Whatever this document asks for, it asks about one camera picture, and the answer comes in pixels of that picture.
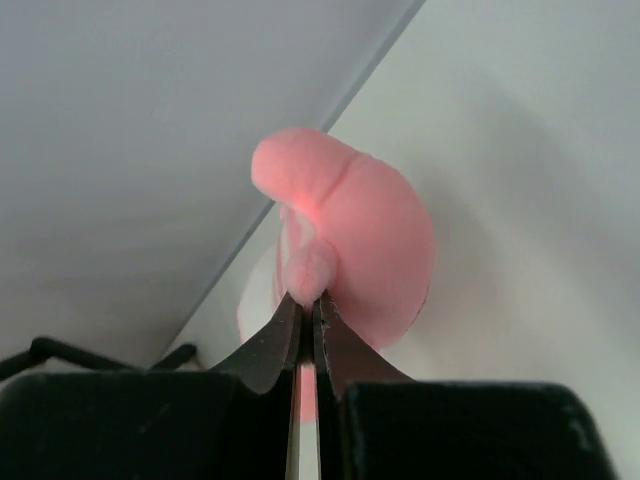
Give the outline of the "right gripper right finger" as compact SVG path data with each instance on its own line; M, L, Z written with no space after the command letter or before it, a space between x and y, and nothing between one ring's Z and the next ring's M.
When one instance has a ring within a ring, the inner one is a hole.
M613 479L584 403L554 383L417 381L313 308L323 479Z

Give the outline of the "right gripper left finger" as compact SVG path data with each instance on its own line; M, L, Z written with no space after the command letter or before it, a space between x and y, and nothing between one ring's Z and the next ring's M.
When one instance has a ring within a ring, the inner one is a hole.
M216 366L191 343L148 369L49 337L1 363L5 479L293 479L298 307Z

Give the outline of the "pink plush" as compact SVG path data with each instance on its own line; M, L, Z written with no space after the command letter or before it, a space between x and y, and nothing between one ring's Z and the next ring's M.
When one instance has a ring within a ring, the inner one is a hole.
M310 308L328 292L372 348L397 342L424 307L436 252L430 214L409 181L309 128L263 139L251 180L274 201L280 223L241 295L241 339L256 334L285 295Z

